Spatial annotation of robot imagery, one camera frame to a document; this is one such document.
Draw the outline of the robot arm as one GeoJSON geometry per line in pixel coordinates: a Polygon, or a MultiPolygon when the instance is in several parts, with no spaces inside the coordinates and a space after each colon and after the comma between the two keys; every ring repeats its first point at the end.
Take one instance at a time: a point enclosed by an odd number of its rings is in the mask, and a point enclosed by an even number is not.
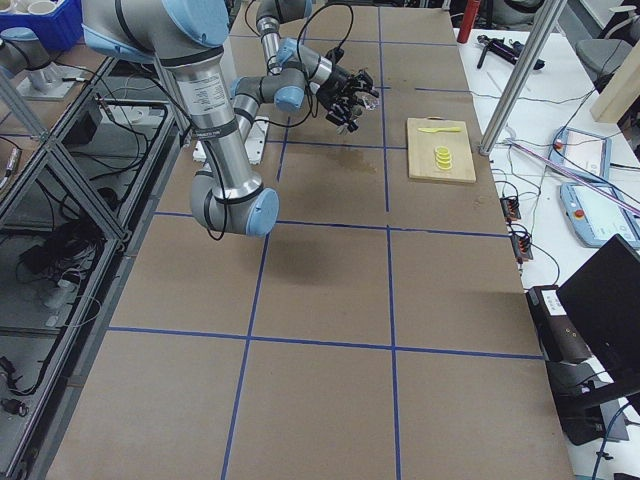
{"type": "Polygon", "coordinates": [[[259,108],[273,104],[293,113],[315,98],[340,130],[357,130],[357,118],[376,106],[371,76],[342,68],[340,48],[320,55],[281,25],[308,18],[308,1],[263,1],[256,28],[267,75],[226,85],[220,65],[229,35],[222,1],[85,1],[84,39],[95,51],[136,63],[159,62],[175,80],[185,116],[201,142],[206,164],[191,189],[191,211],[214,238],[225,233],[267,235],[279,197],[249,162],[245,141],[259,108]]]}
{"type": "Polygon", "coordinates": [[[269,75],[276,75],[281,71],[281,67],[276,61],[281,38],[280,26],[307,18],[311,12],[311,0],[266,0],[260,2],[256,14],[256,29],[269,75]]]}

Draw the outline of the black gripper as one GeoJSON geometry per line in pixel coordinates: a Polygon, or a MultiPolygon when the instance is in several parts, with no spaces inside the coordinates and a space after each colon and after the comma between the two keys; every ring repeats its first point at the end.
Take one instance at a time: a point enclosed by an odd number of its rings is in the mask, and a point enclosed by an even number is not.
{"type": "Polygon", "coordinates": [[[326,111],[325,119],[336,126],[338,133],[353,133],[358,130],[353,109],[363,107],[359,93],[379,97],[374,80],[365,69],[352,74],[342,67],[336,67],[319,87],[317,100],[326,111]]]}

